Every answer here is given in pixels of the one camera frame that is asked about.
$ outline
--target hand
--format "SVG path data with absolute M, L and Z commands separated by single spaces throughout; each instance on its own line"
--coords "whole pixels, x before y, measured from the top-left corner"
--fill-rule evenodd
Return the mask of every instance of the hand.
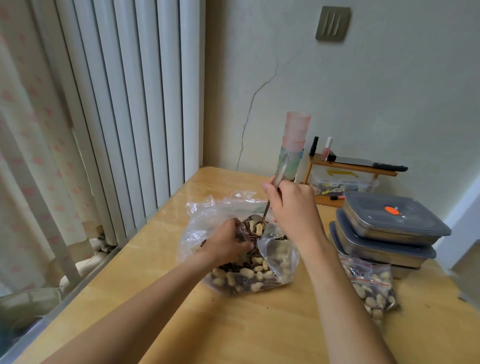
M 252 242 L 239 242 L 235 230 L 241 224 L 237 218 L 225 221 L 211 238 L 208 238 L 199 252 L 209 254 L 215 267 L 231 262 L 241 253 L 253 249 Z
M 268 195 L 279 227 L 295 243 L 300 253 L 326 239 L 310 186 L 282 181 L 279 187 L 282 197 L 271 183 L 264 183 L 262 187 Z

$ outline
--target plastic storage box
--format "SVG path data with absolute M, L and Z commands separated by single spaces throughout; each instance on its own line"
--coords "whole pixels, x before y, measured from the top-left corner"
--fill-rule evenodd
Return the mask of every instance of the plastic storage box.
M 336 232 L 343 250 L 352 256 L 398 266 L 418 268 L 437 252 L 429 245 L 408 246 L 365 239 L 355 234 L 343 209 L 336 211 Z
M 340 243 L 340 239 L 339 239 L 337 231 L 336 231 L 335 221 L 330 222 L 329 227 L 330 227 L 330 235 L 332 236 L 332 241 L 333 241 L 333 244 L 335 245 L 336 250 L 340 254 L 348 255 L 345 252 L 345 250 L 343 250 L 342 244 Z M 373 263 L 373 264 L 385 264 L 385 263 L 381 263 L 381 262 L 376 262 L 374 260 L 368 260 L 368 259 L 364 259 L 364 260 L 369 262 L 369 263 Z M 415 272 L 417 270 L 420 270 L 420 267 L 411 268 L 411 267 L 404 267 L 404 266 L 398 266 L 398 265 L 395 265 L 395 264 L 391 264 L 390 265 L 390 270 L 392 271 L 393 278 L 403 279 L 403 278 L 408 277 L 408 275 L 411 272 Z
M 370 173 L 313 166 L 308 183 L 317 195 L 342 196 L 347 191 L 373 192 L 379 182 Z
M 409 197 L 347 192 L 343 209 L 363 238 L 432 245 L 452 233 L 429 209 Z

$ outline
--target black knife handle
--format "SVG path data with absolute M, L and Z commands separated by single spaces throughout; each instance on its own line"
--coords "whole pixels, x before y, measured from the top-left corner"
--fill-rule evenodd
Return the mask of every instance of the black knife handle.
M 372 167 L 378 170 L 391 170 L 393 172 L 406 172 L 408 170 L 408 167 L 405 166 L 394 166 L 393 164 L 384 163 L 373 163 Z

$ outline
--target curtain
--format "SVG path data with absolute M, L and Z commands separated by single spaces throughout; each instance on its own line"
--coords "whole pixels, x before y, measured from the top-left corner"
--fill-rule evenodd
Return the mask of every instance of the curtain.
M 0 295 L 76 284 L 100 219 L 25 0 L 0 0 Z

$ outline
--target stainless steel container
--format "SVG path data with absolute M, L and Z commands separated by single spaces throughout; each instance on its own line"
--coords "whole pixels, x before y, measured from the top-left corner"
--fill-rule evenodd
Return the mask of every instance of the stainless steel container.
M 408 197 L 345 192 L 343 209 L 362 238 L 432 245 L 452 233 L 429 209 Z
M 420 267 L 425 260 L 437 256 L 435 249 L 428 245 L 408 246 L 362 238 L 355 233 L 341 208 L 336 211 L 335 225 L 340 244 L 348 255 L 411 268 Z
M 343 255 L 348 255 L 342 248 L 342 244 L 340 244 L 340 240 L 338 238 L 338 234 L 336 232 L 336 226 L 335 226 L 335 221 L 330 222 L 330 235 L 333 241 L 333 244 L 335 245 L 336 250 Z M 368 259 L 364 259 L 365 261 L 373 264 L 385 264 L 381 262 L 375 262 L 371 261 Z M 417 270 L 420 270 L 420 267 L 417 268 L 411 268 L 411 267 L 404 267 L 404 266 L 397 266 L 395 264 L 390 265 L 390 270 L 392 271 L 392 276 L 393 278 L 396 279 L 403 279 L 408 277 L 408 275 L 412 272 L 415 272 Z

